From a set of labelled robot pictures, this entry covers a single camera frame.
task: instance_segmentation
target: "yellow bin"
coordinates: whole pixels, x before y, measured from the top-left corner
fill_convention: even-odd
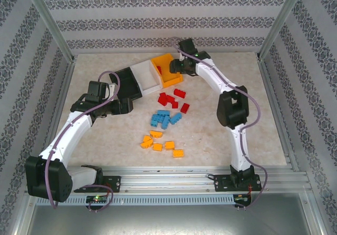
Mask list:
[[[170,73],[170,62],[173,60],[173,56],[170,53],[164,54],[159,57],[151,59],[154,68],[156,69],[160,79],[163,83],[163,88],[172,86],[179,82],[182,82],[183,76],[180,73]]]

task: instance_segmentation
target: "cable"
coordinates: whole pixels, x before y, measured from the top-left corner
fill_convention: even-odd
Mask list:
[[[181,40],[179,37],[173,37],[172,39],[178,39],[179,41]],[[258,193],[258,195],[256,196],[255,200],[254,200],[254,201],[247,207],[247,209],[248,209],[248,208],[250,208],[253,204],[255,204],[255,202],[261,197],[261,194],[262,194],[263,190],[265,189],[265,186],[266,186],[267,180],[268,180],[268,173],[267,173],[267,170],[266,170],[263,166],[258,165],[258,164],[256,164],[256,163],[252,162],[252,161],[247,157],[247,154],[245,153],[245,151],[244,151],[244,149],[243,149],[242,132],[243,132],[243,130],[245,130],[245,129],[247,129],[247,128],[250,128],[250,127],[252,127],[252,126],[254,126],[254,125],[256,125],[256,124],[258,123],[258,121],[260,120],[260,117],[261,117],[261,109],[260,109],[260,106],[258,105],[257,101],[256,101],[253,97],[251,97],[249,94],[247,94],[246,92],[244,92],[244,91],[242,91],[242,90],[240,90],[240,89],[237,89],[235,86],[232,86],[231,84],[229,84],[229,83],[222,77],[222,75],[221,75],[221,74],[220,74],[220,73],[219,73],[219,72],[218,72],[212,65],[210,65],[209,63],[204,62],[203,60],[200,60],[200,59],[197,58],[197,57],[194,57],[194,56],[192,56],[192,55],[189,55],[189,54],[183,52],[183,51],[182,51],[181,49],[179,49],[179,47],[177,47],[175,44],[172,44],[172,46],[173,46],[177,51],[179,51],[181,54],[183,54],[184,56],[189,57],[189,58],[191,58],[191,59],[193,59],[193,60],[196,60],[196,61],[198,61],[198,62],[200,62],[200,63],[202,63],[202,64],[208,66],[211,70],[213,70],[213,72],[214,72],[214,73],[215,73],[215,74],[216,74],[216,75],[217,75],[217,76],[218,76],[218,77],[219,77],[219,78],[220,78],[220,79],[221,79],[221,80],[222,80],[222,81],[229,87],[229,88],[231,88],[231,89],[237,91],[238,93],[241,93],[241,94],[245,95],[246,97],[248,97],[248,98],[254,103],[254,105],[256,106],[256,109],[257,109],[257,117],[256,117],[255,121],[252,122],[251,124],[248,124],[248,125],[242,127],[241,130],[240,130],[240,147],[241,147],[241,151],[242,151],[242,154],[243,154],[243,156],[245,157],[245,159],[246,159],[250,164],[252,164],[253,166],[258,167],[258,168],[260,168],[260,169],[263,170],[263,172],[265,173],[265,180],[264,180],[264,183],[263,183],[263,185],[262,185],[261,191]]]
[[[95,185],[95,184],[93,184],[93,185],[87,185],[87,186],[84,186],[83,188],[97,188],[97,187],[104,188],[104,189],[108,189],[108,190],[111,192],[111,198],[110,198],[109,202],[108,202],[106,205],[104,205],[103,207],[101,207],[101,208],[98,209],[98,210],[93,210],[93,209],[91,209],[90,207],[91,207],[91,204],[92,204],[93,202],[90,202],[90,203],[89,203],[89,206],[88,206],[89,212],[95,211],[95,213],[97,213],[97,212],[99,212],[99,211],[104,210],[105,208],[107,208],[107,207],[112,203],[112,199],[113,199],[113,197],[114,197],[114,192],[112,191],[112,189],[111,189],[110,187],[108,187],[108,186],[105,186],[105,185]]]
[[[49,164],[50,164],[50,161],[52,159],[52,156],[53,154],[55,153],[55,150],[57,148],[57,145],[58,143],[60,142],[61,138],[63,137],[63,135],[66,133],[66,131],[78,120],[80,119],[81,117],[83,117],[84,115],[87,115],[89,114],[90,112],[100,108],[100,107],[103,107],[104,105],[106,105],[108,102],[112,101],[117,93],[119,92],[120,90],[120,86],[121,86],[121,82],[120,82],[120,78],[118,77],[118,75],[115,73],[115,72],[112,72],[112,71],[105,71],[103,73],[100,74],[100,76],[98,77],[98,81],[100,81],[101,77],[106,74],[106,73],[111,73],[113,75],[116,76],[116,79],[117,79],[117,87],[116,87],[116,90],[114,92],[114,94],[109,98],[107,99],[105,102],[103,102],[102,104],[100,105],[97,105],[85,112],[83,112],[82,114],[80,114],[79,116],[77,116],[74,120],[72,120],[67,126],[66,128],[64,128],[64,130],[60,133],[60,135],[58,136],[58,138],[56,139],[53,147],[52,147],[52,150],[50,151],[49,153],[49,156],[48,156],[48,159],[47,159],[47,162],[46,162],[46,167],[45,167],[45,174],[44,174],[44,179],[45,179],[45,183],[46,183],[46,190],[47,190],[47,195],[48,195],[48,199],[49,199],[49,202],[51,203],[51,206],[56,209],[57,208],[57,203],[55,204],[54,203],[54,200],[53,200],[53,196],[52,196],[52,192],[51,192],[51,187],[50,187],[50,184],[49,184]]]

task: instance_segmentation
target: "wall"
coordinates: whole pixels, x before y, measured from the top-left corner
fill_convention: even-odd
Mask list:
[[[167,52],[172,36],[209,52],[257,52],[284,1],[45,0],[73,54]]]
[[[265,59],[299,167],[337,233],[337,0],[298,0]]]
[[[43,149],[68,63],[31,0],[0,1],[0,234],[26,186],[24,163]]]

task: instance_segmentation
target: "marble surface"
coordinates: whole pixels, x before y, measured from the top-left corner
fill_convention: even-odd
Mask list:
[[[120,70],[148,60],[162,53],[140,54],[80,54],[58,130],[65,123],[71,105],[87,91],[90,80],[96,80],[106,70]],[[210,53],[216,66],[237,85],[245,85],[258,101],[262,117],[258,125],[247,130],[251,160],[262,165],[285,165],[285,158],[277,134],[270,105],[266,96],[254,53]],[[108,75],[102,81],[110,83]],[[219,97],[200,77],[184,76],[184,82],[166,88],[173,94],[175,88],[187,92],[190,104],[188,113],[175,125],[169,125],[164,136],[156,142],[174,141],[176,149],[183,149],[184,158],[175,159],[172,151],[157,152],[142,149],[144,135],[153,130],[150,120],[153,113],[163,107],[158,102],[159,91],[134,101],[134,110],[127,115],[97,119],[76,147],[69,165],[118,165],[118,166],[215,166],[231,163],[229,133],[216,118]],[[256,118],[256,108],[250,103],[249,122]],[[179,110],[169,109],[171,113]]]

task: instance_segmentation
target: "blue lego brick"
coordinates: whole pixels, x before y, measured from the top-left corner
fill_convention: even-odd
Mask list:
[[[158,110],[157,115],[170,116],[170,112],[168,110]]]
[[[164,121],[164,116],[153,114],[151,120],[162,123]]]
[[[176,113],[171,119],[170,119],[170,123],[171,124],[175,124],[176,122],[178,122],[180,119],[182,118],[181,113]]]
[[[165,118],[164,118],[164,121],[162,123],[162,129],[163,130],[166,130],[168,125],[169,125],[169,122],[170,122],[170,117],[167,115]]]
[[[154,121],[154,120],[151,120],[151,126],[152,127],[157,127],[158,126],[158,122]]]

